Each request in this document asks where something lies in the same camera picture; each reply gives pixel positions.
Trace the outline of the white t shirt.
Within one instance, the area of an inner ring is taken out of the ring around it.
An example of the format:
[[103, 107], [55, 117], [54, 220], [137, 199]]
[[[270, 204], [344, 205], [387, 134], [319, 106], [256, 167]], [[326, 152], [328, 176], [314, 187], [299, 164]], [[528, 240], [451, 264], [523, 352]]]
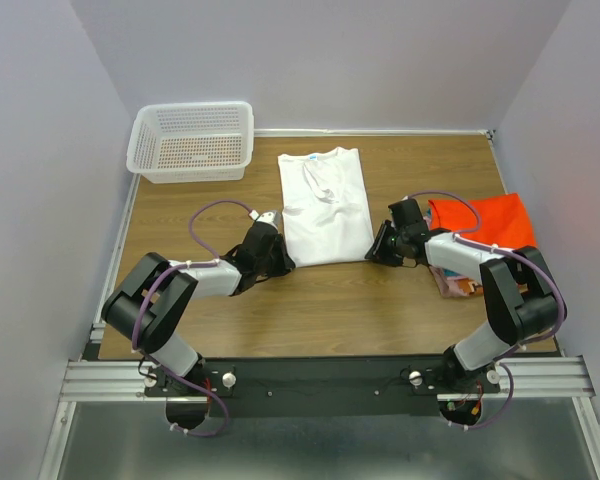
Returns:
[[360, 262], [374, 242], [359, 151], [278, 157], [284, 238], [298, 268]]

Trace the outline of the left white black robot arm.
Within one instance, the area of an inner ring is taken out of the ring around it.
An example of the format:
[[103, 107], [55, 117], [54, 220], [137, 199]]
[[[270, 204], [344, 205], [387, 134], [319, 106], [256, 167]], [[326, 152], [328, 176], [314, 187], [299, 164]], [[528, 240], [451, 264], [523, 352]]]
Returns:
[[101, 319], [131, 342], [134, 351], [168, 369], [167, 382], [181, 395], [202, 380], [203, 357], [177, 332], [188, 304], [236, 296], [295, 268], [279, 231], [277, 211], [257, 214], [243, 241], [209, 262], [176, 262], [150, 252], [135, 265], [101, 310]]

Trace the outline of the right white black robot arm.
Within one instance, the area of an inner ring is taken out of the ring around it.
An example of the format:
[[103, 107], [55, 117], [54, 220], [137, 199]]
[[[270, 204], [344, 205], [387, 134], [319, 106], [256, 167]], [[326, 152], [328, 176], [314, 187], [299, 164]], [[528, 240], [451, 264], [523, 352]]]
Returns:
[[391, 218], [381, 225], [367, 260], [399, 267], [410, 259], [458, 273], [483, 289], [487, 320], [449, 347], [435, 369], [447, 389], [465, 390], [492, 363], [555, 335], [562, 326], [566, 303], [537, 248], [510, 249], [466, 238], [481, 227], [475, 208], [470, 209], [475, 226], [456, 231], [429, 227], [413, 197], [388, 209]]

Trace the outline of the folded pink printed t shirt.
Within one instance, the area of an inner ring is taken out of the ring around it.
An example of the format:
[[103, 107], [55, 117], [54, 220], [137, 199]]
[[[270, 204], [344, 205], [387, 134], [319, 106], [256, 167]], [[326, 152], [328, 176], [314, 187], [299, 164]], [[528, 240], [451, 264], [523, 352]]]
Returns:
[[441, 296], [444, 298], [469, 298], [483, 294], [482, 286], [466, 276], [462, 276], [461, 279], [456, 281], [445, 280], [438, 274], [433, 273], [432, 267], [429, 268], [429, 271], [436, 282]]

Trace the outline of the folded orange t shirt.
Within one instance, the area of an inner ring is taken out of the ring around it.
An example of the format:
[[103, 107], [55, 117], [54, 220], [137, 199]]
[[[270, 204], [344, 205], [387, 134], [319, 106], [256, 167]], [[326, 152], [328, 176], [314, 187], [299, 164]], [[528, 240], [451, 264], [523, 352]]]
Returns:
[[475, 230], [475, 214], [463, 203], [453, 199], [431, 199], [432, 228], [460, 232], [464, 238], [483, 244], [519, 249], [536, 247], [531, 220], [517, 193], [471, 200], [478, 212], [481, 225]]

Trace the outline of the white plastic perforated basket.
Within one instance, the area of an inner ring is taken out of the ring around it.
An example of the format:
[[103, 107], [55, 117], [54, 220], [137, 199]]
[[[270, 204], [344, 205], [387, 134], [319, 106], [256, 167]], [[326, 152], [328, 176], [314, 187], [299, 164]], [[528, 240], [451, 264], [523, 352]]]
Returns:
[[154, 184], [238, 181], [253, 146], [247, 102], [147, 105], [134, 120], [126, 167]]

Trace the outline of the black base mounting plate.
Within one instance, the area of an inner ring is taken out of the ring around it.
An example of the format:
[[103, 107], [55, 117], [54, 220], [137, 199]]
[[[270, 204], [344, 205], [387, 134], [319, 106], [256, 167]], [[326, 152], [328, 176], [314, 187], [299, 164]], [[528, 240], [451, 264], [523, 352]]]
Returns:
[[445, 396], [463, 403], [500, 388], [485, 369], [450, 380], [440, 355], [209, 358], [199, 383], [232, 418], [435, 416]]

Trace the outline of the aluminium back frame rail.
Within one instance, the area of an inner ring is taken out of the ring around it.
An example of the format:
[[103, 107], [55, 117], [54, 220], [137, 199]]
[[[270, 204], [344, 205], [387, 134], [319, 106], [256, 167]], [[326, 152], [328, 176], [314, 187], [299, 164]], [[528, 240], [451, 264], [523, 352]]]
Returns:
[[483, 136], [492, 140], [494, 130], [484, 129], [283, 129], [258, 128], [255, 137], [309, 138], [309, 137], [353, 137], [353, 136]]

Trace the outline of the aluminium frame rail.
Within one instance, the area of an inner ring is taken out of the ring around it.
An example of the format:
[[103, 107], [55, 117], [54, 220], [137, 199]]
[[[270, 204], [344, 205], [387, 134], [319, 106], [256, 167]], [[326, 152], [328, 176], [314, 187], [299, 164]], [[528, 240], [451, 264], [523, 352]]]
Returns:
[[353, 136], [483, 136], [492, 140], [494, 130], [484, 129], [283, 129], [258, 128], [255, 137], [309, 138], [309, 137], [353, 137]]
[[[514, 356], [497, 368], [500, 391], [491, 398], [591, 398], [595, 395], [581, 357]], [[172, 400], [160, 389], [149, 392], [135, 361], [78, 361], [65, 370], [60, 399], [64, 402], [133, 402]]]
[[119, 271], [120, 261], [124, 250], [124, 244], [128, 233], [134, 202], [140, 183], [140, 176], [134, 175], [131, 180], [126, 202], [121, 216], [120, 226], [113, 245], [110, 261], [108, 264], [105, 281], [101, 290], [100, 298], [96, 306], [94, 319], [92, 321], [89, 336], [85, 347], [80, 355], [81, 361], [97, 361], [100, 345], [104, 337], [105, 322], [101, 319], [101, 310], [104, 302], [113, 292], [115, 281]]

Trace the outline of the aluminium left frame rail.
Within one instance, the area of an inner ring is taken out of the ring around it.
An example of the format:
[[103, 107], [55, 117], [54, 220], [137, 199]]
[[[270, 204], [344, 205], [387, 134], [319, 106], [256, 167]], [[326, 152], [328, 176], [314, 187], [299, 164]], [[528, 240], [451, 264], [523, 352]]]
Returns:
[[101, 319], [101, 310], [104, 302], [113, 292], [115, 281], [119, 271], [120, 261], [124, 250], [124, 244], [128, 233], [134, 202], [140, 183], [140, 176], [134, 175], [131, 180], [126, 202], [121, 216], [120, 226], [113, 245], [110, 261], [108, 264], [105, 281], [101, 290], [100, 298], [96, 306], [94, 319], [92, 321], [89, 336], [85, 347], [80, 355], [81, 361], [97, 361], [100, 345], [104, 337], [105, 322]]

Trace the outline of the aluminium front frame rail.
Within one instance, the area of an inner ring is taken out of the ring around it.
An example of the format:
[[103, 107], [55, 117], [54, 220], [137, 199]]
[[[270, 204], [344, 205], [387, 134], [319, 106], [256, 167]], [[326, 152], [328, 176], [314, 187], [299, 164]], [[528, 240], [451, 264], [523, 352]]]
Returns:
[[[500, 391], [491, 398], [591, 398], [595, 395], [581, 357], [514, 356], [497, 368]], [[64, 402], [133, 402], [172, 400], [160, 389], [149, 392], [135, 361], [78, 361], [65, 370], [60, 399]]]

